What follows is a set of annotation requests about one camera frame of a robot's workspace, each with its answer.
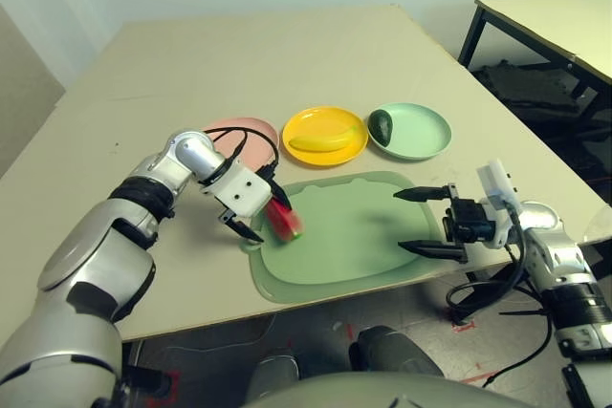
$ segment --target green tray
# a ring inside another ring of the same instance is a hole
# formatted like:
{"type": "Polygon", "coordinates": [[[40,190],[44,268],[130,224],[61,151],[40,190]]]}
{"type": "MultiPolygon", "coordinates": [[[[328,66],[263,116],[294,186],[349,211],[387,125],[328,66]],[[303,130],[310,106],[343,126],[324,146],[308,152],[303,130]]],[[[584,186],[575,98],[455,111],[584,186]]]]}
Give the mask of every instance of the green tray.
{"type": "Polygon", "coordinates": [[[262,214],[251,227],[265,243],[242,248],[259,292],[277,303],[302,303],[405,282],[440,262],[419,257],[398,241],[440,240],[426,204],[393,197],[414,186],[393,172],[368,172],[294,183],[285,190],[304,226],[280,242],[262,214]]]}

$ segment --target black wire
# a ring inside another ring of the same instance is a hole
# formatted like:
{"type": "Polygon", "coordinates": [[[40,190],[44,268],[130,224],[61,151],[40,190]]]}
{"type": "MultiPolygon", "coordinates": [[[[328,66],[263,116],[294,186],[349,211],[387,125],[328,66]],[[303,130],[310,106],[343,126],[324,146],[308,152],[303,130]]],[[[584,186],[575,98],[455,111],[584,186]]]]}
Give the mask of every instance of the black wire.
{"type": "Polygon", "coordinates": [[[520,280],[520,277],[523,274],[523,269],[525,268],[525,234],[523,233],[523,229],[520,226],[520,221],[518,220],[518,214],[515,209],[508,203],[506,203],[506,207],[508,209],[508,213],[510,214],[510,219],[513,222],[516,234],[518,235],[518,249],[520,251],[518,260],[516,260],[508,247],[505,245],[506,250],[511,254],[514,263],[514,271],[511,274],[510,278],[506,281],[497,281],[497,280],[488,280],[488,281],[476,281],[476,282],[467,282],[466,284],[461,284],[459,286],[453,287],[447,292],[447,304],[448,306],[455,311],[460,312],[474,312],[476,310],[480,310],[481,308],[485,308],[487,306],[492,305],[496,301],[500,300],[504,295],[506,295],[510,290],[514,288],[514,286],[520,280]],[[472,289],[474,287],[493,287],[493,286],[501,286],[499,290],[493,293],[491,296],[484,300],[480,301],[472,301],[471,303],[455,303],[452,301],[452,296],[461,290],[472,289]]]}
{"type": "MultiPolygon", "coordinates": [[[[529,286],[531,291],[529,291],[527,289],[523,289],[522,287],[519,287],[519,286],[514,286],[514,289],[518,290],[518,291],[520,291],[522,293],[525,293],[526,295],[531,296],[537,302],[539,302],[540,305],[541,305],[542,304],[541,303],[541,297],[537,293],[536,289],[534,289],[534,286],[532,285],[532,283],[531,282],[527,282],[527,285],[529,286]]],[[[550,343],[552,337],[553,337],[553,320],[551,319],[551,314],[546,313],[546,336],[544,336],[544,341],[542,342],[542,344],[540,344],[540,346],[535,351],[533,351],[531,354],[527,355],[522,360],[519,360],[518,362],[513,363],[512,365],[509,365],[507,367],[504,367],[503,369],[501,369],[500,371],[498,371],[494,375],[489,376],[487,378],[487,380],[485,381],[485,383],[482,385],[482,387],[483,388],[487,387],[489,384],[494,382],[498,377],[502,376],[504,373],[507,373],[510,370],[515,369],[516,367],[520,367],[521,365],[524,365],[525,363],[529,362],[530,360],[533,360],[534,358],[536,358],[538,355],[540,355],[546,349],[546,347],[550,343]]]]}
{"type": "Polygon", "coordinates": [[[279,160],[279,157],[280,157],[280,155],[278,153],[278,147],[276,147],[276,144],[272,141],[272,139],[270,139],[265,134],[257,131],[256,129],[247,128],[247,127],[244,127],[244,126],[226,126],[226,127],[223,127],[223,128],[207,129],[205,131],[205,134],[223,133],[221,136],[219,136],[219,137],[217,137],[215,139],[215,140],[219,140],[225,134],[230,133],[232,131],[242,131],[243,133],[252,133],[252,134],[255,134],[256,136],[259,136],[263,140],[265,140],[270,145],[270,147],[273,149],[273,151],[274,151],[274,164],[278,164],[278,160],[279,160]]]}
{"type": "Polygon", "coordinates": [[[244,134],[244,137],[242,138],[242,140],[240,140],[240,143],[236,145],[236,148],[233,149],[233,152],[229,156],[230,161],[234,161],[236,158],[238,158],[238,155],[242,153],[242,149],[245,148],[245,145],[247,144],[249,133],[242,133],[242,134],[244,134]]]}

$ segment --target mint green plate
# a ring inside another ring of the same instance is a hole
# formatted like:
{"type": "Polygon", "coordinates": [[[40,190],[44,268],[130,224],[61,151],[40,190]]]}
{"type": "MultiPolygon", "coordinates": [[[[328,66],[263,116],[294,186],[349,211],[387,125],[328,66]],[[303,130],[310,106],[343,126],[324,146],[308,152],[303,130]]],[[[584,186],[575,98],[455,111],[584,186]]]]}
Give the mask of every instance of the mint green plate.
{"type": "Polygon", "coordinates": [[[376,108],[379,109],[385,110],[393,120],[391,142],[385,147],[371,133],[370,139],[394,157],[426,160],[442,153],[450,144],[450,126],[428,107],[398,102],[376,108]]]}
{"type": "Polygon", "coordinates": [[[426,204],[393,198],[411,186],[392,172],[285,186],[304,231],[282,243],[263,214],[252,220],[265,243],[243,243],[242,248],[250,255],[259,292],[277,303],[302,303],[400,284],[439,266],[397,245],[441,238],[426,204]]]}

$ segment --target tabletop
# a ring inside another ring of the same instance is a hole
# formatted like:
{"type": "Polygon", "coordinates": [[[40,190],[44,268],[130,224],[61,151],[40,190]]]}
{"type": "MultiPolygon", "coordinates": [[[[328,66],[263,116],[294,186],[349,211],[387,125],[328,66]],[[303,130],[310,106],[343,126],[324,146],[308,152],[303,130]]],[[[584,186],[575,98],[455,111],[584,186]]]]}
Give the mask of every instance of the tabletop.
{"type": "Polygon", "coordinates": [[[612,0],[476,0],[612,83],[612,0]]]}
{"type": "MultiPolygon", "coordinates": [[[[0,181],[0,343],[28,315],[53,250],[174,131],[236,116],[265,118],[280,130],[307,107],[337,105],[365,118],[400,101],[445,117],[453,139],[444,153],[399,161],[369,145],[332,168],[307,167],[285,155],[277,180],[389,170],[422,185],[455,182],[463,197],[478,199],[476,168],[499,158],[521,199],[555,208],[572,238],[611,236],[595,217],[610,208],[398,7],[127,24],[0,181]]],[[[445,207],[431,204],[438,218],[445,207]]],[[[195,185],[181,196],[176,217],[162,222],[160,241],[150,249],[156,279],[118,324],[125,339],[295,307],[257,292],[237,236],[216,220],[220,211],[195,185]]],[[[507,254],[474,245],[470,258],[461,268],[500,264],[507,254]]],[[[457,269],[445,262],[411,282],[457,269]]]]}

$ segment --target yellow toy banana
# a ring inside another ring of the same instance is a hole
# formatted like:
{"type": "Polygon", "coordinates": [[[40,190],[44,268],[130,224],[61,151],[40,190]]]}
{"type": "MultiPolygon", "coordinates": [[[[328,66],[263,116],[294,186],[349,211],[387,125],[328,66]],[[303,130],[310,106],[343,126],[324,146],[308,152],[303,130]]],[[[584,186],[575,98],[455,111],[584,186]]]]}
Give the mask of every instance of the yellow toy banana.
{"type": "Polygon", "coordinates": [[[356,132],[356,127],[352,126],[343,133],[333,136],[297,136],[289,140],[289,145],[307,152],[334,152],[351,143],[356,132]]]}

